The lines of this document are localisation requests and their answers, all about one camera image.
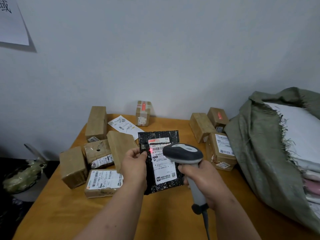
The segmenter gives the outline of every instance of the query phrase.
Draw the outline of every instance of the table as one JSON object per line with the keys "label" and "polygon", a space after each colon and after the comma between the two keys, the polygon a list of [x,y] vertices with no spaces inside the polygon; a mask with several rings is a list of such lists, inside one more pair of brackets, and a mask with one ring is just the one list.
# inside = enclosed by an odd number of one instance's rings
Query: table
{"label": "table", "polygon": [[[119,114],[109,114],[108,121]],[[133,122],[135,116],[124,115]],[[205,144],[198,144],[188,120],[150,118],[144,131],[178,130],[180,142],[194,145],[206,154]],[[71,147],[86,143],[86,126]],[[108,125],[108,131],[114,130]],[[290,220],[260,202],[236,167],[231,172],[219,170],[220,175],[249,215],[262,239],[320,239],[309,229]],[[85,185],[73,190],[61,180],[58,167],[19,225],[14,240],[72,239],[111,199],[110,197],[87,199]],[[135,235],[136,240],[147,239],[206,239],[202,216],[191,210],[191,191],[179,186],[145,195]],[[211,239],[216,238],[214,211],[208,210]]]}

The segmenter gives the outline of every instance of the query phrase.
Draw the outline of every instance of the person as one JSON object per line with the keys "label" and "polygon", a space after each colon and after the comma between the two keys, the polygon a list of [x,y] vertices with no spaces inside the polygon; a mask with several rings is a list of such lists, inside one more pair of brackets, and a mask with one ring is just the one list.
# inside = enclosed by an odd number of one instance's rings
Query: person
{"label": "person", "polygon": [[[140,154],[139,148],[126,153],[121,164],[123,185],[74,240],[134,239],[147,188],[146,158],[147,153]],[[210,162],[202,160],[199,168],[179,165],[178,169],[194,180],[208,206],[215,211],[219,240],[261,239],[246,212]]]}

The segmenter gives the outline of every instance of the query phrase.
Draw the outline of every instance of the red sticker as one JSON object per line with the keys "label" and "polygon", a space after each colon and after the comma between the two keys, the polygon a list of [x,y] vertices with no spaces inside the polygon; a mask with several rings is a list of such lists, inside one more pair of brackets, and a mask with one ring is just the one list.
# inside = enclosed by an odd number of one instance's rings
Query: red sticker
{"label": "red sticker", "polygon": [[218,112],[219,120],[222,120],[222,115],[220,112]]}

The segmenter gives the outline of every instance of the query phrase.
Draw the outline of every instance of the person's left hand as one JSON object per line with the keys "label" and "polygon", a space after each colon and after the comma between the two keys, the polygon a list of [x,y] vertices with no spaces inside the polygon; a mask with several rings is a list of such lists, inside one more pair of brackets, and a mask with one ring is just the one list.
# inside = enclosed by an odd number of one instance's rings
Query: person's left hand
{"label": "person's left hand", "polygon": [[120,173],[123,175],[123,184],[147,188],[147,152],[140,154],[139,148],[133,148],[125,154]]}

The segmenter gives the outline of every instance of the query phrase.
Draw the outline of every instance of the small cardboard box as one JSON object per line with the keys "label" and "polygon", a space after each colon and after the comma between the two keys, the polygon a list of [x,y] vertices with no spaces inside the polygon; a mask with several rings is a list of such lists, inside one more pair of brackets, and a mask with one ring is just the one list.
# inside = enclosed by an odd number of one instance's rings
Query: small cardboard box
{"label": "small cardboard box", "polygon": [[206,142],[209,134],[216,132],[205,113],[192,113],[189,125],[198,143]]}
{"label": "small cardboard box", "polygon": [[205,149],[207,161],[211,162],[216,169],[231,171],[237,164],[226,134],[210,133]]}
{"label": "small cardboard box", "polygon": [[224,127],[229,123],[229,119],[223,109],[211,107],[207,116],[217,132],[224,132]]}
{"label": "small cardboard box", "polygon": [[90,168],[101,169],[114,164],[107,139],[90,142],[83,147]]}
{"label": "small cardboard box", "polygon": [[70,189],[84,184],[87,180],[88,171],[81,146],[60,153],[59,157],[62,181]]}
{"label": "small cardboard box", "polygon": [[121,163],[129,149],[137,148],[134,137],[117,131],[109,131],[107,134],[113,161],[117,172],[120,173]]}
{"label": "small cardboard box", "polygon": [[138,126],[148,126],[152,104],[149,101],[138,101],[136,123]]}
{"label": "small cardboard box", "polygon": [[87,198],[113,196],[123,185],[123,176],[115,169],[90,170],[84,194]]}
{"label": "small cardboard box", "polygon": [[107,138],[107,113],[105,106],[92,106],[85,130],[88,142],[104,140]]}

